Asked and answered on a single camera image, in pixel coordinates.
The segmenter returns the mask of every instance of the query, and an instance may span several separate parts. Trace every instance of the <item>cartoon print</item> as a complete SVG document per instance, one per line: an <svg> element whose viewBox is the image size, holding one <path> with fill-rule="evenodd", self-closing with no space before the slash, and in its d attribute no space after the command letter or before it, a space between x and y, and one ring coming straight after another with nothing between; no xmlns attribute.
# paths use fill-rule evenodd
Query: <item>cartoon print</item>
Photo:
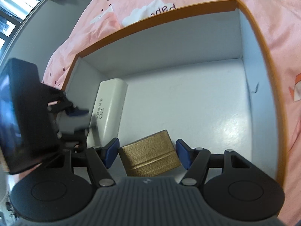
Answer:
<svg viewBox="0 0 301 226"><path fill-rule="evenodd" d="M296 76L294 89L289 90L294 102L301 100L301 73Z"/></svg>

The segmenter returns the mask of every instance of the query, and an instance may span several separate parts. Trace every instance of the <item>screen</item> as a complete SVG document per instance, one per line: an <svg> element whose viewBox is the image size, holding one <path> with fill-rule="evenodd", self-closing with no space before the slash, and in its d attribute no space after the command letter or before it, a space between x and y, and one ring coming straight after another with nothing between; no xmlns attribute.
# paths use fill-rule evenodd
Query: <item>screen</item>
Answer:
<svg viewBox="0 0 301 226"><path fill-rule="evenodd" d="M0 82L0 145L5 157L13 155L22 144L22 138L14 112L9 75Z"/></svg>

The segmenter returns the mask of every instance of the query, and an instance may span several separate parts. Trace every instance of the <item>window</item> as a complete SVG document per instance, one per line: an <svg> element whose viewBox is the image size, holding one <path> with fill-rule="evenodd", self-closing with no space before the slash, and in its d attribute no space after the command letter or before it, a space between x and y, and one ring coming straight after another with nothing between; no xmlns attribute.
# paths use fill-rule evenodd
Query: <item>window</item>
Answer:
<svg viewBox="0 0 301 226"><path fill-rule="evenodd" d="M37 0L0 0L0 56Z"/></svg>

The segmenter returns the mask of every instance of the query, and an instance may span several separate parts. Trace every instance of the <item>black bracket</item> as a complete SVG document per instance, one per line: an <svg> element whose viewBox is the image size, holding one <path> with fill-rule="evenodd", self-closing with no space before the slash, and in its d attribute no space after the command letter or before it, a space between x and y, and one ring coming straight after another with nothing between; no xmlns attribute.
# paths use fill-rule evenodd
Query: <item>black bracket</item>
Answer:
<svg viewBox="0 0 301 226"><path fill-rule="evenodd" d="M104 148L81 152L62 149L14 186L11 201L17 215L31 221L49 222L78 213L90 203L98 188L115 185L107 168L115 160L118 149L117 138ZM74 167L86 167L91 184L75 175Z"/></svg>
<svg viewBox="0 0 301 226"><path fill-rule="evenodd" d="M176 152L188 170L180 184L197 187L220 214L240 221L259 221L277 215L282 208L284 192L280 185L234 150L211 154L177 140ZM209 168L217 167L222 168L222 174L205 183Z"/></svg>
<svg viewBox="0 0 301 226"><path fill-rule="evenodd" d="M71 101L69 101L64 91L45 84L42 85L48 103L57 102L56 104L48 106L48 111L50 113L55 114L65 111L70 117L86 115L89 113L89 110L79 109Z"/></svg>

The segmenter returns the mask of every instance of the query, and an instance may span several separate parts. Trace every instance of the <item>pink bedsheet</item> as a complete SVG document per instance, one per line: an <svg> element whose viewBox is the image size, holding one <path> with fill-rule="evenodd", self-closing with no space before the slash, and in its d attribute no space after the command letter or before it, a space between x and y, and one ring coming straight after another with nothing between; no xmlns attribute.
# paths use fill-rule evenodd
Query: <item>pink bedsheet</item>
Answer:
<svg viewBox="0 0 301 226"><path fill-rule="evenodd" d="M75 55L111 33L149 16L213 0L93 0L70 37L52 55L43 81L61 88ZM301 0L241 0L265 37L281 80L288 119L285 204L279 218L301 219Z"/></svg>

